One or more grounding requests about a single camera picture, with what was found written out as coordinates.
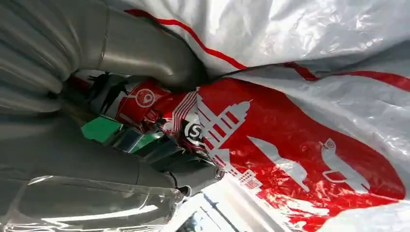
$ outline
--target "red stripe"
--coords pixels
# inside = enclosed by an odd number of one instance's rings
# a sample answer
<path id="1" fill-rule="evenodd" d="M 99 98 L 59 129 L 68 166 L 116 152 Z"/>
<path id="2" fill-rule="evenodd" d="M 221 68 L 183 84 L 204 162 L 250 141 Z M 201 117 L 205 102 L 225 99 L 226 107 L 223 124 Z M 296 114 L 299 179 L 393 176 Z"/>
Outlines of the red stripe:
<path id="1" fill-rule="evenodd" d="M 295 62 L 288 62 L 288 63 L 284 63 L 283 65 L 285 65 L 285 67 L 287 67 L 287 68 L 295 69 L 295 71 L 307 81 L 317 81 L 317 80 L 319 80 L 319 78 L 317 78 L 315 75 L 313 75 L 309 71 L 309 69 L 304 68 L 302 66 L 299 66 Z"/>
<path id="2" fill-rule="evenodd" d="M 351 76 L 364 76 L 372 78 L 378 81 L 382 81 L 404 91 L 410 92 L 410 79 L 393 73 L 387 72 L 375 72 L 375 71 L 354 71 L 354 72 L 344 72 L 336 74 L 338 76 L 351 75 Z"/>
<path id="3" fill-rule="evenodd" d="M 236 61 L 234 58 L 229 57 L 225 54 L 223 54 L 222 52 L 210 49 L 208 47 L 205 46 L 205 44 L 199 39 L 199 36 L 192 30 L 192 28 L 190 28 L 189 26 L 183 24 L 182 22 L 179 22 L 175 19 L 161 19 L 161 18 L 156 18 L 153 15 L 151 15 L 148 12 L 145 12 L 143 10 L 138 10 L 138 9 L 132 9 L 132 10 L 125 10 L 125 12 L 133 15 L 133 16 L 143 16 L 143 17 L 149 17 L 149 18 L 153 18 L 155 19 L 157 22 L 159 22 L 160 24 L 163 25 L 173 25 L 173 26 L 179 26 L 181 28 L 183 28 L 186 32 L 188 32 L 193 39 L 198 43 L 198 45 L 208 54 L 210 54 L 211 56 L 215 56 L 217 58 L 220 58 L 228 63 L 230 63 L 232 66 L 234 66 L 237 69 L 246 69 L 247 67 L 241 63 L 239 63 L 238 61 Z"/>
<path id="4" fill-rule="evenodd" d="M 185 97 L 182 99 L 182 101 L 179 103 L 179 105 L 175 108 L 173 111 L 173 119 L 174 119 L 174 131 L 178 131 L 178 122 L 179 122 L 179 114 L 182 111 L 182 108 L 187 104 L 186 102 L 190 98 L 191 92 L 187 93 Z"/>
<path id="5" fill-rule="evenodd" d="M 193 99 L 193 101 L 190 102 L 189 107 L 185 110 L 185 112 L 182 114 L 181 121 L 185 119 L 185 117 L 188 115 L 189 111 L 193 108 L 193 106 L 196 104 L 196 100 Z"/>
<path id="6" fill-rule="evenodd" d="M 219 156 L 216 155 L 215 158 L 217 158 L 221 163 L 223 163 L 223 165 L 226 165 L 226 163 Z"/>
<path id="7" fill-rule="evenodd" d="M 181 122 L 182 122 L 182 120 L 184 119 L 184 117 L 183 117 L 183 115 L 184 115 L 184 112 L 185 112 L 185 110 L 187 109 L 187 108 L 189 108 L 189 106 L 190 106 L 190 104 L 192 103 L 192 102 L 195 102 L 195 94 L 192 94 L 192 92 L 190 92 L 190 93 L 188 93 L 189 94 L 189 97 L 187 98 L 187 100 L 184 102 L 184 105 L 183 105 L 183 107 L 178 111 L 178 114 L 177 114 L 177 117 L 176 117 L 176 119 L 177 119 L 177 121 L 176 121 L 176 123 L 177 123 L 177 127 L 176 127 L 176 129 L 177 129 L 177 131 L 179 131 L 179 129 L 181 129 Z"/>

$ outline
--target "red printed graphic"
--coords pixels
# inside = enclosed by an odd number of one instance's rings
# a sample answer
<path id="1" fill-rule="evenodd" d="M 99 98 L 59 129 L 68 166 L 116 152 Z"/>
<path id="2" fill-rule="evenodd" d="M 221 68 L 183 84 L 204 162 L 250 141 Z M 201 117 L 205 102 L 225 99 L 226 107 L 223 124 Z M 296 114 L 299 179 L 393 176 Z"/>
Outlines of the red printed graphic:
<path id="1" fill-rule="evenodd" d="M 156 80 L 144 81 L 121 99 L 116 120 L 141 129 L 143 118 L 151 110 L 154 103 L 170 94 L 169 91 L 160 88 Z"/>
<path id="2" fill-rule="evenodd" d="M 150 89 L 144 88 L 135 94 L 135 100 L 139 106 L 148 108 L 154 104 L 155 95 Z"/>
<path id="3" fill-rule="evenodd" d="M 281 92 L 224 78 L 198 94 L 211 158 L 306 231 L 344 210 L 406 195 L 383 155 L 317 123 Z M 301 201 L 311 207 L 299 207 Z"/>

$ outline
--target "trash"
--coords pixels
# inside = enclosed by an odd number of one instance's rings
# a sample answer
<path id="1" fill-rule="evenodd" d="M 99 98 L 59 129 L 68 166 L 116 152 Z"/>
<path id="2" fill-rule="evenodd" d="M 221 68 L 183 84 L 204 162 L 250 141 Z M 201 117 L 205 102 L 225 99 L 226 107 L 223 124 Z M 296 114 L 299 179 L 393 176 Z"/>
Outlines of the trash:
<path id="1" fill-rule="evenodd" d="M 410 230 L 410 2 L 110 3 L 180 35 L 211 75 L 231 72 L 182 105 L 167 95 L 149 124 L 164 118 L 292 230 Z"/>

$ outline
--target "printed logo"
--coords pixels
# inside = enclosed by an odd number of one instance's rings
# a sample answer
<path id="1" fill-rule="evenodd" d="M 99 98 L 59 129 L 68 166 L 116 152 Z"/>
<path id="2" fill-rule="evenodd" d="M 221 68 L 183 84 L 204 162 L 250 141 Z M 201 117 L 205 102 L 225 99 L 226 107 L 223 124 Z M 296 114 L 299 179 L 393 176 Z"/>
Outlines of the printed logo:
<path id="1" fill-rule="evenodd" d="M 139 106 L 148 108 L 154 104 L 155 95 L 150 89 L 144 88 L 137 92 L 135 95 L 135 100 Z"/>

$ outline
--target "gray fabric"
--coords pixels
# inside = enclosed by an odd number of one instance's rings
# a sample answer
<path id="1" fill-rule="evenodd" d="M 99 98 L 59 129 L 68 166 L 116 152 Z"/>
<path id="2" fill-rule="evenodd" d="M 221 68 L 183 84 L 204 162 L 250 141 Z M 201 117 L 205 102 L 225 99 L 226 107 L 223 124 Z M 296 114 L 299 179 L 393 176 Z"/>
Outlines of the gray fabric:
<path id="1" fill-rule="evenodd" d="M 0 17 L 1 178 L 172 187 L 136 157 L 85 139 L 60 115 L 58 94 L 77 69 L 149 75 L 192 89 L 202 66 L 181 40 L 97 0 L 5 0 Z"/>

